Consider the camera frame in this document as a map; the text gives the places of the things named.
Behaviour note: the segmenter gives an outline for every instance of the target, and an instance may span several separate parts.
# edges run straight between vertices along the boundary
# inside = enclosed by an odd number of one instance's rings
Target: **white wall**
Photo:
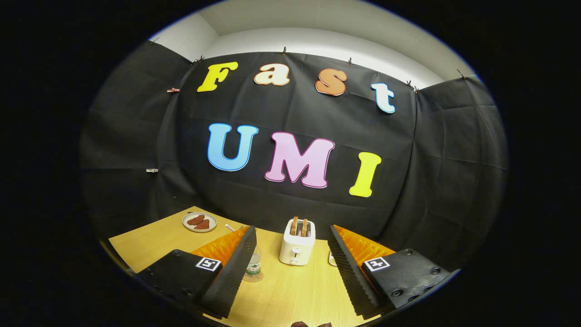
[[[300,27],[273,27],[224,35],[205,50],[204,57],[275,51],[319,55],[349,61],[390,75],[418,88],[444,80],[422,64],[383,45],[347,34]]]
[[[205,55],[205,50],[218,39],[218,33],[200,16],[193,13],[157,32],[150,41],[155,39],[164,47],[193,61]]]
[[[425,88],[444,80],[422,64],[403,54],[362,38],[327,30],[301,27],[273,27],[218,36],[201,17],[191,14],[150,38],[190,61],[244,52],[275,51],[326,56],[348,61],[390,75],[402,82],[411,80]]]

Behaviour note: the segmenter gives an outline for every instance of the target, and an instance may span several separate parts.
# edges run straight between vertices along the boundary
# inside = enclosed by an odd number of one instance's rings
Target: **wooden table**
[[[137,273],[173,249],[191,252],[231,233],[225,227],[226,223],[234,229],[243,225],[209,212],[218,219],[216,228],[207,233],[194,233],[182,224],[188,211],[207,212],[191,207],[109,241]],[[281,221],[281,230],[285,226],[286,221]],[[259,282],[242,281],[227,319],[204,316],[232,327],[290,327],[296,321],[304,321],[310,327],[327,322],[337,327],[351,327],[379,317],[363,320],[355,314],[337,267],[328,262],[330,250],[327,241],[316,240],[307,265],[291,266],[278,259],[281,233],[257,228],[256,240],[262,254],[264,278]]]

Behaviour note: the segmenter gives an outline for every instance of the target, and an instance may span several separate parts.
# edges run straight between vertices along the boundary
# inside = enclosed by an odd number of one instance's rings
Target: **hand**
[[[297,321],[294,322],[290,327],[309,327],[309,326],[307,326],[307,324],[302,321]],[[326,324],[318,325],[317,327],[332,327],[332,326],[330,322],[327,322]]]

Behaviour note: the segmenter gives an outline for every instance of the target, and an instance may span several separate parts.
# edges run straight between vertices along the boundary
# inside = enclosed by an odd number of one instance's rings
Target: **blue letter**
[[[379,108],[387,113],[394,113],[396,107],[389,104],[389,97],[393,98],[394,94],[388,89],[388,86],[385,83],[376,83],[371,84],[371,88],[376,91],[375,99]]]
[[[226,134],[232,130],[230,125],[216,123],[208,127],[210,130],[210,141],[208,142],[208,161],[212,166],[233,172],[240,170],[248,163],[250,157],[250,146],[252,137],[258,133],[258,128],[250,125],[240,125],[236,129],[240,133],[240,146],[238,155],[234,159],[228,159],[224,156],[224,141]]]

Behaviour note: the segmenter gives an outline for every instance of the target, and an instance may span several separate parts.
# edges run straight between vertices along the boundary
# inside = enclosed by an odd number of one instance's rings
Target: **pink letter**
[[[324,138],[315,139],[304,154],[300,154],[295,136],[283,131],[272,134],[276,143],[270,171],[264,177],[273,182],[282,182],[286,176],[282,173],[282,165],[286,164],[286,171],[292,183],[299,179],[303,171],[309,167],[307,176],[301,181],[303,185],[324,189],[327,187],[325,172],[329,153],[335,148],[335,143]]]

